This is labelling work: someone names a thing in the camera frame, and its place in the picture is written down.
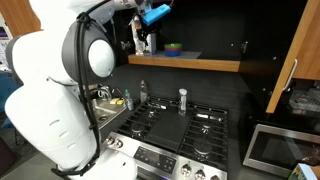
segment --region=control panel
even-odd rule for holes
[[[176,164],[175,159],[141,146],[139,146],[138,150],[136,151],[134,158],[170,174],[172,174]]]

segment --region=bottle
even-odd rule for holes
[[[141,81],[140,87],[141,87],[140,100],[141,100],[141,104],[142,104],[148,98],[147,84],[144,82],[144,80]]]
[[[131,99],[130,97],[130,93],[129,93],[129,90],[126,89],[125,90],[125,98],[126,98],[126,105],[127,105],[127,108],[132,111],[133,110],[133,100]]]
[[[181,96],[181,102],[180,102],[180,106],[179,106],[179,114],[181,116],[185,116],[186,115],[186,111],[187,111],[187,90],[185,89],[180,89],[179,90],[180,96]]]

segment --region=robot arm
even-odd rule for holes
[[[111,174],[119,171],[126,172],[117,173],[117,179],[137,175],[135,161],[129,156],[110,149],[100,152],[99,130],[86,94],[90,94],[88,85],[104,81],[115,64],[101,24],[108,22],[115,10],[138,8],[142,12],[149,8],[146,3],[30,0],[43,31],[16,38],[8,45],[10,68],[24,85],[8,98],[5,108],[20,133],[58,165],[59,170],[53,172],[59,176],[113,179]],[[74,95],[77,87],[81,101]]]

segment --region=microwave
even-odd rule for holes
[[[288,177],[298,163],[320,165],[320,136],[256,124],[243,165]]]

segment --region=stove knob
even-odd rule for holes
[[[199,171],[196,172],[196,174],[195,174],[195,179],[196,179],[196,180],[204,180],[204,179],[206,179],[206,175],[205,175],[204,172],[200,169]]]
[[[112,137],[108,137],[108,138],[106,139],[106,141],[107,141],[107,144],[108,144],[109,146],[114,143],[114,139],[113,139]]]
[[[191,167],[189,166],[189,164],[185,164],[184,166],[182,166],[181,168],[181,173],[184,177],[188,177],[191,174]]]
[[[121,147],[123,146],[123,142],[120,141],[119,139],[117,139],[117,140],[115,141],[115,146],[116,146],[116,148],[121,148]]]
[[[220,178],[217,175],[215,175],[215,176],[212,176],[210,180],[220,180]]]

